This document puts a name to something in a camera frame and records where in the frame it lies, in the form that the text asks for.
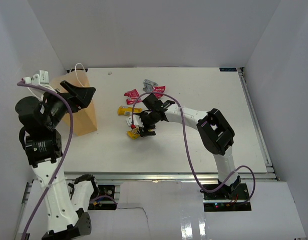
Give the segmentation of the yellow M&M's peanut packet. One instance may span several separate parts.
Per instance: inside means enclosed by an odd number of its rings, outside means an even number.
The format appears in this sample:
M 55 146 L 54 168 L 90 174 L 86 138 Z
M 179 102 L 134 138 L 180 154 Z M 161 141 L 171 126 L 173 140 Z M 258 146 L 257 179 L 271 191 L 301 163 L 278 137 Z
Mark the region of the yellow M&M's peanut packet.
M 127 131 L 127 135 L 131 139 L 135 140 L 135 139 L 141 137 L 141 130 L 142 130 L 141 127 L 136 126 L 136 125 L 131 125 L 131 129 L 129 131 Z

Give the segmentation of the brown paper bag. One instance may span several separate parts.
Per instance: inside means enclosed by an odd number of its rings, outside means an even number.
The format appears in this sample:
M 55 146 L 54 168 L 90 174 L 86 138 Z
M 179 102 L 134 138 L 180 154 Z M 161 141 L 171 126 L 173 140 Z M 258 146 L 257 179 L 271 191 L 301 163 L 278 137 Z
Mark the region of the brown paper bag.
M 76 63 L 75 67 L 66 75 L 56 77 L 50 81 L 50 86 L 58 89 L 61 93 L 67 92 L 61 85 L 61 81 L 76 87 L 90 87 L 88 77 L 86 75 L 87 69 L 82 63 Z M 76 113 L 73 113 L 74 127 L 73 132 L 77 136 L 83 136 L 97 130 L 97 120 L 93 101 L 87 108 L 84 108 Z

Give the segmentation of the yellow snack bar wrapper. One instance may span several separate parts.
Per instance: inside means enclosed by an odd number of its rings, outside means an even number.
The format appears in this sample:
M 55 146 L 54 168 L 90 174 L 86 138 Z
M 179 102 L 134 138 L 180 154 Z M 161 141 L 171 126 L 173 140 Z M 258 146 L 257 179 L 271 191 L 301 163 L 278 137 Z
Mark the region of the yellow snack bar wrapper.
M 132 111 L 133 114 L 139 114 L 142 112 L 142 109 L 137 107 L 132 108 L 130 106 L 120 106 L 117 113 L 119 116 L 130 116 L 132 114 Z

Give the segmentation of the red snack packet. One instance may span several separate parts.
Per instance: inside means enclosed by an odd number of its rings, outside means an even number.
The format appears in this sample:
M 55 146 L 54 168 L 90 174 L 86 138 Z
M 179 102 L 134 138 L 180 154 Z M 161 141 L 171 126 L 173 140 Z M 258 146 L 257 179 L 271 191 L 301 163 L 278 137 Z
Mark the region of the red snack packet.
M 152 92 L 158 99 L 163 97 L 163 93 L 165 92 L 165 90 L 166 90 L 166 86 L 153 86 L 152 87 Z
M 136 89 L 127 91 L 124 93 L 127 105 L 133 105 L 134 103 L 140 103 L 142 100 L 139 98 L 139 93 Z

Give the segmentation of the silver snack packet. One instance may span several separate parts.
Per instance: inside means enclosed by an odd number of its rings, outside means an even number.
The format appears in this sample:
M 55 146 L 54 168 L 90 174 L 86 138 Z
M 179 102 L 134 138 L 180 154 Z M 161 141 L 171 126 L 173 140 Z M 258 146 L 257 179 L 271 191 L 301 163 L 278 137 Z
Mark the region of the silver snack packet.
M 143 81 L 143 91 L 146 93 L 151 93 L 153 91 L 153 87 L 157 87 L 158 84 L 154 81 L 151 81 L 149 79 L 144 79 Z

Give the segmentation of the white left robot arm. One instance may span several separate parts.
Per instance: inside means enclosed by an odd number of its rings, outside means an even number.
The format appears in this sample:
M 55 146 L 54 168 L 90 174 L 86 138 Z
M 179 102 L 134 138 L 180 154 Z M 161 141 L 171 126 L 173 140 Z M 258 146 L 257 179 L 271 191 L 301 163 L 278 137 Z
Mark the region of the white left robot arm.
M 67 184 L 62 167 L 73 136 L 73 114 L 90 105 L 96 89 L 74 86 L 65 80 L 60 85 L 64 93 L 34 85 L 34 89 L 44 91 L 43 99 L 27 96 L 15 106 L 23 125 L 19 140 L 43 192 L 38 204 L 45 202 L 47 208 L 44 240 L 72 240 L 90 235 L 88 207 L 99 195 L 92 174 Z

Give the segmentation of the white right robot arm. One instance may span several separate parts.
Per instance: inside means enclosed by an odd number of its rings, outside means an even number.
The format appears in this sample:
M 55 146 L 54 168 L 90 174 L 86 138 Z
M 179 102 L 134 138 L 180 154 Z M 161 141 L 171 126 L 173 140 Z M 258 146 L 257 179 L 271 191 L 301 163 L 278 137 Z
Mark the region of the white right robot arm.
M 158 122 L 180 123 L 182 125 L 185 152 L 189 167 L 196 183 L 202 192 L 214 193 L 229 200 L 238 193 L 241 178 L 237 173 L 232 156 L 234 144 L 234 130 L 220 110 L 213 108 L 210 111 L 194 110 L 182 107 L 178 100 L 169 96 L 166 102 L 156 97 L 156 93 L 144 93 L 142 103 L 146 107 L 141 113 L 132 112 L 127 122 L 131 129 L 136 130 L 140 137 L 154 136 Z M 218 186 L 206 189 L 199 181 L 190 158 L 186 128 L 198 131 L 204 147 L 213 155 L 217 171 Z

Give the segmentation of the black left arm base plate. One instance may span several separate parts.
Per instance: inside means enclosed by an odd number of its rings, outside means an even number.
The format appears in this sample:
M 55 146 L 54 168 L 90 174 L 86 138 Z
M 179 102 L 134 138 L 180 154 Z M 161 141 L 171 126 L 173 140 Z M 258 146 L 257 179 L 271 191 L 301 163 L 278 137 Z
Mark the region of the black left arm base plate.
M 104 196 L 109 196 L 112 199 L 115 198 L 115 186 L 114 185 L 98 185 L 99 189 L 99 196 L 102 196 L 99 201 L 110 201 L 108 197 Z

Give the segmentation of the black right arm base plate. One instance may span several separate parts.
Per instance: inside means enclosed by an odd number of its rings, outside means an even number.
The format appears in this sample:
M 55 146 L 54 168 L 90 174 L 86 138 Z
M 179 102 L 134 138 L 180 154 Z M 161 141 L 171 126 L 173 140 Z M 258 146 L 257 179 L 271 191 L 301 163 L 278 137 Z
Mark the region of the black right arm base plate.
M 201 190 L 201 192 L 205 200 L 247 200 L 249 197 L 249 192 L 245 183 L 241 183 L 233 194 L 227 194 L 223 189 L 212 193 L 206 193 L 203 190 Z

